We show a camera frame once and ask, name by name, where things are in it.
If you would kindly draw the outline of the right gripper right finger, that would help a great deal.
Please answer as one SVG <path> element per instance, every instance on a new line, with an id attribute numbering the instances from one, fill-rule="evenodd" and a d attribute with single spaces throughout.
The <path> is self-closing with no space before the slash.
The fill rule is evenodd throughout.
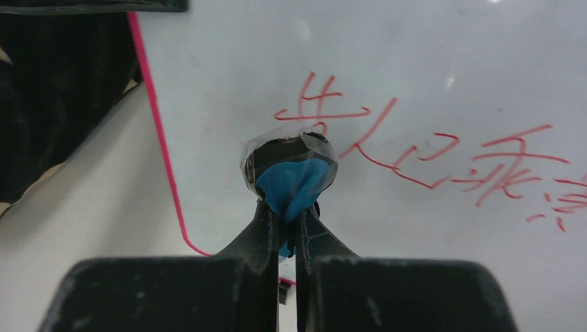
<path id="1" fill-rule="evenodd" d="M 320 221 L 295 222 L 299 331 L 516 331 L 490 271 L 472 261 L 363 258 Z"/>

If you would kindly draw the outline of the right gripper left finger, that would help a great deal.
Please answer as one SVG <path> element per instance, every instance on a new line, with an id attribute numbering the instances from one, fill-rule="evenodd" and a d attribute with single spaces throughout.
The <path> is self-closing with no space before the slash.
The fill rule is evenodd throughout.
<path id="1" fill-rule="evenodd" d="M 65 274 L 40 331 L 277 331 L 279 218 L 211 257 L 103 257 Z"/>

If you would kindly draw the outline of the blue whiteboard eraser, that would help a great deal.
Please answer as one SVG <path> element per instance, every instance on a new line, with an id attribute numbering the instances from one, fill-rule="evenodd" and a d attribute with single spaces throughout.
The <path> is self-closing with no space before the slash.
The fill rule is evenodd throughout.
<path id="1" fill-rule="evenodd" d="M 244 143 L 240 169 L 247 187 L 289 228 L 332 185 L 338 159 L 316 128 L 282 126 Z"/>

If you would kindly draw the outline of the red framed whiteboard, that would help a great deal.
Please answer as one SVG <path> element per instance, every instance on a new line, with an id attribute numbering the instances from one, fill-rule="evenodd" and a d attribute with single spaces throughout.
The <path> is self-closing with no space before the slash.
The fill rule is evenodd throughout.
<path id="1" fill-rule="evenodd" d="M 521 331 L 586 330 L 585 1 L 190 1 L 129 16 L 185 243 L 256 197 L 248 142 L 317 129 L 323 223 L 367 257 L 463 259 Z"/>

